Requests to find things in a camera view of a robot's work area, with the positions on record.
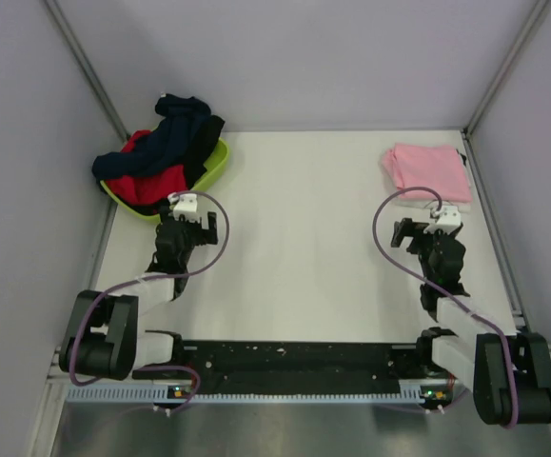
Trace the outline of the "navy blue t shirt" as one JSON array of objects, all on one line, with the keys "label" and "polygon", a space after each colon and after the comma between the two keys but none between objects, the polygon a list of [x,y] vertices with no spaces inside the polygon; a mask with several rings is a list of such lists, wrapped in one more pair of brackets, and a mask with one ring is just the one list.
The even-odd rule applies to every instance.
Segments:
[{"label": "navy blue t shirt", "polygon": [[97,181],[122,176],[149,177],[178,165],[200,126],[211,116],[207,103],[196,97],[162,95],[155,112],[163,119],[156,129],[134,143],[130,152],[109,152],[98,156],[91,172]]}]

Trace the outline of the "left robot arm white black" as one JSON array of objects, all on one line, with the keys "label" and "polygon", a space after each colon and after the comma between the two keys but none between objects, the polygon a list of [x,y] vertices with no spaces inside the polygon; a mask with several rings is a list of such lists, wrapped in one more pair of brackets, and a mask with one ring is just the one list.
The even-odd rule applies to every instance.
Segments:
[{"label": "left robot arm white black", "polygon": [[155,379],[180,375],[187,360],[179,333],[150,329],[142,319],[184,293],[192,252],[219,243],[217,214],[207,224],[190,209],[164,210],[155,230],[155,251],[147,270],[105,291],[78,293],[59,353],[59,368],[78,387],[98,380]]}]

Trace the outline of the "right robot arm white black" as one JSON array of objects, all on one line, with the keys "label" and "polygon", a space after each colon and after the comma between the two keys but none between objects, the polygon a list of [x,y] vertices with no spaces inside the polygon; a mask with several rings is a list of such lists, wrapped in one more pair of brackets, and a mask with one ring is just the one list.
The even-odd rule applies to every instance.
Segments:
[{"label": "right robot arm white black", "polygon": [[390,242],[421,266],[420,300],[436,322],[418,340],[414,362],[428,377],[443,370],[471,391],[480,418],[488,425],[551,424],[551,358],[546,340],[535,332],[506,334],[473,307],[461,281],[464,245],[457,228],[446,233],[403,218]]}]

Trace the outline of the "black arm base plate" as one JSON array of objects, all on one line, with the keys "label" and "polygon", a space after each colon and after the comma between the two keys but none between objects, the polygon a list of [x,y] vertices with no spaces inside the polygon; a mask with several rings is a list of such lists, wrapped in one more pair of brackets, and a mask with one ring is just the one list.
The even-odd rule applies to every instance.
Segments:
[{"label": "black arm base plate", "polygon": [[413,344],[185,340],[171,363],[194,369],[204,395],[390,394],[402,380],[449,378]]}]

